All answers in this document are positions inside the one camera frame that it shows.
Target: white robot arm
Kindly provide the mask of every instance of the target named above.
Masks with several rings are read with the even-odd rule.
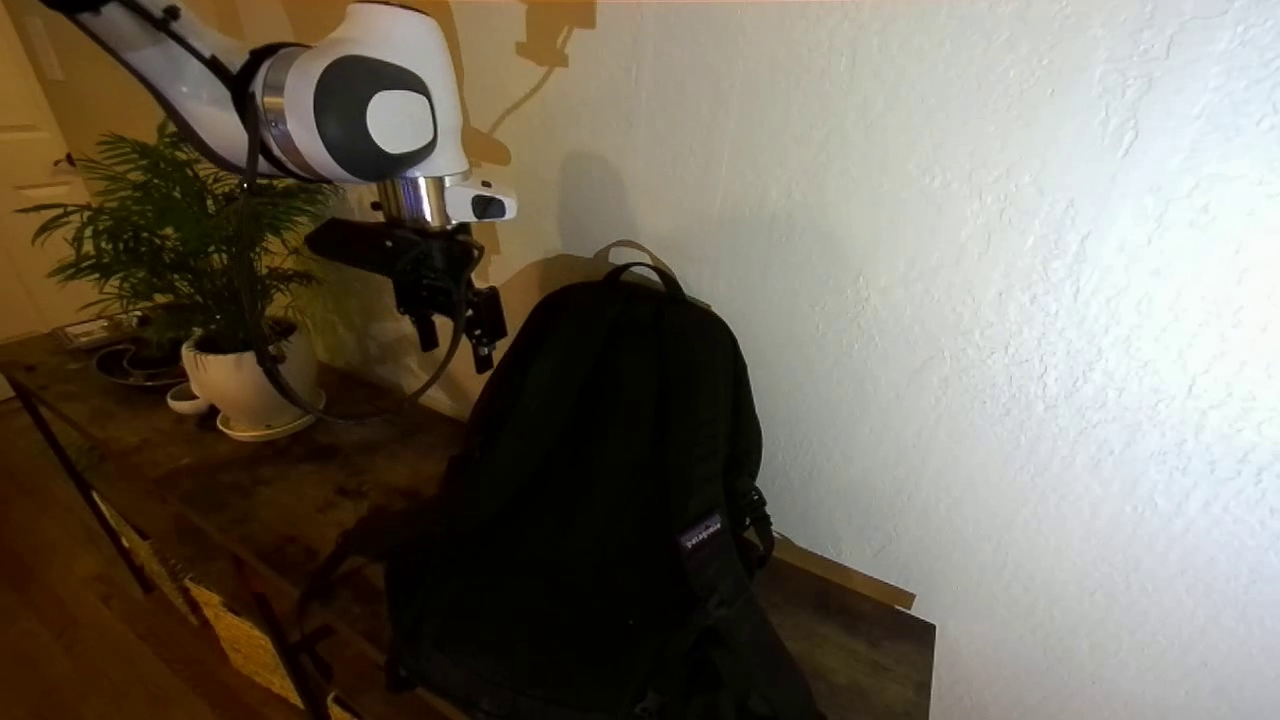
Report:
[[[514,200],[468,176],[454,72],[433,17],[357,0],[310,48],[244,48],[183,0],[43,3],[141,78],[207,160],[380,183],[389,226],[327,221],[310,254],[392,276],[425,349],[435,349],[433,318],[449,318],[487,363],[505,320],[495,294],[468,279],[481,260],[468,226],[509,221]]]

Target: textured wall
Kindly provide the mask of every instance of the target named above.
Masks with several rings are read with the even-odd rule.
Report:
[[[454,3],[483,129],[539,68]],[[919,591],[939,720],[1280,709],[1280,3],[599,3],[490,276],[655,245],[780,524]]]

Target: white flower pot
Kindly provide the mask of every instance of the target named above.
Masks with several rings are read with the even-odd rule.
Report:
[[[320,409],[314,358],[294,332],[270,349],[282,351],[281,377],[309,406]],[[231,439],[281,439],[309,427],[314,415],[294,409],[265,377],[254,351],[204,351],[201,340],[183,346],[183,374],[201,402],[216,409],[216,427]]]

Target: black bag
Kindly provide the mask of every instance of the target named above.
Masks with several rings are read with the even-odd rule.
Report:
[[[630,268],[536,305],[440,495],[383,535],[389,678],[490,720],[815,720],[747,591],[771,529],[742,358]],[[352,554],[358,529],[320,575]]]

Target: potted plant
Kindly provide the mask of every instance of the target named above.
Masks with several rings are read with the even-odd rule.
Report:
[[[157,141],[103,136],[82,160],[87,204],[38,204],[36,245],[62,239],[57,279],[94,279],[122,318],[146,318],[146,346],[183,340],[183,374],[219,427],[241,439],[282,436],[309,420],[265,377],[270,359],[291,395],[314,406],[314,359],[281,320],[299,271],[299,228],[320,215],[325,190],[211,169],[173,124]]]

